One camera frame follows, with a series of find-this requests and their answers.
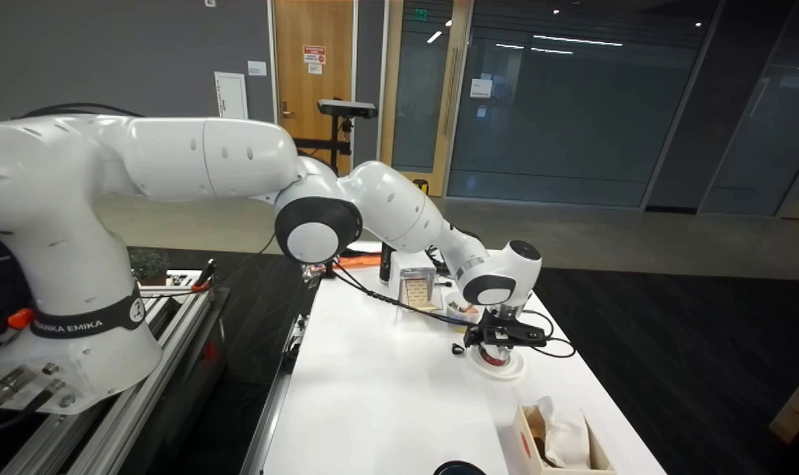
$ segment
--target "floor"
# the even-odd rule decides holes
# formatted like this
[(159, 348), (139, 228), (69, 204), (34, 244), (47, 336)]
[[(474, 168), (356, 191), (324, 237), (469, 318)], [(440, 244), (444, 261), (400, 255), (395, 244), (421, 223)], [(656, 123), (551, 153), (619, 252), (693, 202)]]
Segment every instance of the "floor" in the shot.
[[(617, 210), (444, 202), (445, 219), (489, 245), (531, 240), (556, 269), (799, 280), (799, 223), (770, 216), (689, 216)], [(271, 210), (253, 202), (100, 204), (102, 223), (130, 245), (258, 252)]]

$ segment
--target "desk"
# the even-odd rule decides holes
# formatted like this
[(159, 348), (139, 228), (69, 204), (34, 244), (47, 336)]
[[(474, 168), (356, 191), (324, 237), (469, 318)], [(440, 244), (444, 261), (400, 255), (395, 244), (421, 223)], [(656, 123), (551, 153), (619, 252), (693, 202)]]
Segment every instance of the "desk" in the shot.
[[(431, 261), (399, 255), (395, 264)], [(356, 277), (395, 297), (395, 268), (392, 286), (382, 286), (378, 269), (358, 269)], [(460, 340), (462, 334), (440, 322), (324, 280), (266, 460), (245, 468), (263, 468), (266, 475), (433, 475), (449, 460), (468, 460), (489, 475), (519, 474), (510, 435), (516, 404), (556, 396), (584, 406), (617, 474), (663, 474), (580, 358), (548, 359), (516, 348), (526, 376), (498, 384), (452, 355)]]

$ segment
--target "dark carpet floor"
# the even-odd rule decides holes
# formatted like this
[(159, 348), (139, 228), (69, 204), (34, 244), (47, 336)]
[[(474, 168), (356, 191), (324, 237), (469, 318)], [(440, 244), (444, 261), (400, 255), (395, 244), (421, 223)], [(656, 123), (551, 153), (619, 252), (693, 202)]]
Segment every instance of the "dark carpet floor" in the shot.
[[(232, 292), (229, 371), (167, 474), (241, 471), (282, 338), (313, 298), (279, 256), (214, 256)], [(668, 474), (784, 474), (767, 423), (799, 384), (799, 284), (545, 269), (539, 297)]]

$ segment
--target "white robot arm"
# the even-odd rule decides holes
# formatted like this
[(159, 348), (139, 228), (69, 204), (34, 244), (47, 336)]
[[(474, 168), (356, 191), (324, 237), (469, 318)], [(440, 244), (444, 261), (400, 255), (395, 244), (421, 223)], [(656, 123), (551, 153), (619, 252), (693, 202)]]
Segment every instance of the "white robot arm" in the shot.
[(102, 195), (155, 202), (255, 198), (278, 211), (279, 248), (333, 261), (361, 228), (399, 252), (440, 248), (464, 298), (523, 306), (540, 256), (528, 244), (486, 252), (408, 179), (363, 165), (338, 179), (300, 158), (274, 124), (234, 119), (42, 117), (0, 124), (0, 240), (22, 261), (36, 319), (0, 348), (0, 377), (26, 368), (60, 381), (76, 416), (139, 384), (160, 358), (143, 325), (123, 244), (96, 216)]

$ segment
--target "white table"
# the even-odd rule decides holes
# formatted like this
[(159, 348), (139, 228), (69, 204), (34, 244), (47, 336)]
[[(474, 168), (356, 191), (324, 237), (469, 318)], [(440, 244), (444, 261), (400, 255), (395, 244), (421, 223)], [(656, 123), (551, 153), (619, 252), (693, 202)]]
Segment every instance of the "white table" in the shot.
[[(431, 264), (421, 256), (395, 261)], [(395, 288), (378, 280), (378, 269), (356, 277), (395, 297)], [(489, 475), (519, 474), (510, 429), (516, 404), (536, 404), (540, 396), (574, 401), (617, 474), (663, 474), (580, 358), (548, 359), (516, 348), (526, 376), (495, 384), (468, 358), (454, 358), (452, 343), (462, 343), (462, 334), (408, 318), (341, 280), (324, 280), (263, 474), (433, 475), (449, 460), (468, 460)]]

